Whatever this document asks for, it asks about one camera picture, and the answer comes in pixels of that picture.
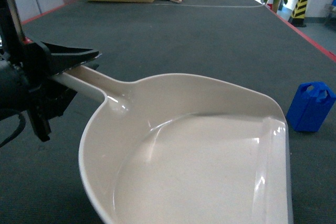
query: black cable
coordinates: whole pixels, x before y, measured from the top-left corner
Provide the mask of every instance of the black cable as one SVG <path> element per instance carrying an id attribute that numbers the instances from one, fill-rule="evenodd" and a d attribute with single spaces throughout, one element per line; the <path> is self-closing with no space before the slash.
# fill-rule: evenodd
<path id="1" fill-rule="evenodd" d="M 20 111 L 12 110 L 12 109 L 0 109 L 0 114 L 1 113 L 18 115 L 20 122 L 19 122 L 19 126 L 16 128 L 16 130 L 9 137 L 7 137 L 5 140 L 3 140 L 0 143 L 0 148 L 3 147 L 5 144 L 9 143 L 11 140 L 16 138 L 17 136 L 19 136 L 20 133 L 23 131 L 23 129 L 26 126 L 26 119 Z"/>

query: striped warning post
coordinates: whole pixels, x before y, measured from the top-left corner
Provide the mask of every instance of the striped warning post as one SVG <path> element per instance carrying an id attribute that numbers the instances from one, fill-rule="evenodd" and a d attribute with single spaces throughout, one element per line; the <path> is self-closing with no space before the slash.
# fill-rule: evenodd
<path id="1" fill-rule="evenodd" d="M 293 26 L 306 27 L 303 21 L 306 14 L 307 2 L 308 0 L 298 0 L 298 2 L 296 3 L 296 6 L 288 20 L 288 22 L 291 23 Z"/>
<path id="2" fill-rule="evenodd" d="M 270 10 L 273 8 L 273 2 L 274 0 L 267 0 L 266 7 Z"/>

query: white object on floor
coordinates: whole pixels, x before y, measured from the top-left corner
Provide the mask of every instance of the white object on floor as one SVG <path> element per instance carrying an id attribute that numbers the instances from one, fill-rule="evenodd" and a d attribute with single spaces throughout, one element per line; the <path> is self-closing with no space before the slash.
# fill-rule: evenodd
<path id="1" fill-rule="evenodd" d="M 79 149 L 105 223 L 292 223 L 287 124 L 270 97 L 191 74 L 54 80 L 102 102 Z"/>

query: plant pot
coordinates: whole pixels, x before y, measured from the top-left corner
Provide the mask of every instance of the plant pot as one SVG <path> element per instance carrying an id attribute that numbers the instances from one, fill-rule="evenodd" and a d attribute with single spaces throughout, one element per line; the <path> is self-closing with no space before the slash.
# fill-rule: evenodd
<path id="1" fill-rule="evenodd" d="M 281 0 L 274 0 L 273 1 L 273 6 L 272 6 L 272 11 L 277 13 L 278 8 L 279 8 L 279 4 L 280 4 Z"/>

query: gray carpet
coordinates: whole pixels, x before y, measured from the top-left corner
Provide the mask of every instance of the gray carpet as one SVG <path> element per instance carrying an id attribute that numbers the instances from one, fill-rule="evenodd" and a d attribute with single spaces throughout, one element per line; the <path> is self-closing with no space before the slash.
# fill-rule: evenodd
<path id="1" fill-rule="evenodd" d="M 24 29 L 43 41 L 101 50 L 98 70 L 118 80 L 200 74 L 269 95 L 285 114 L 303 82 L 323 81 L 336 91 L 336 63 L 252 0 L 81 0 Z M 49 142 L 39 142 L 28 124 L 0 149 L 0 223 L 101 222 L 77 162 L 82 131 L 97 106 L 77 95 L 63 117 L 51 120 Z M 289 140 L 295 223 L 336 223 L 336 109 L 317 133 L 289 126 Z"/>

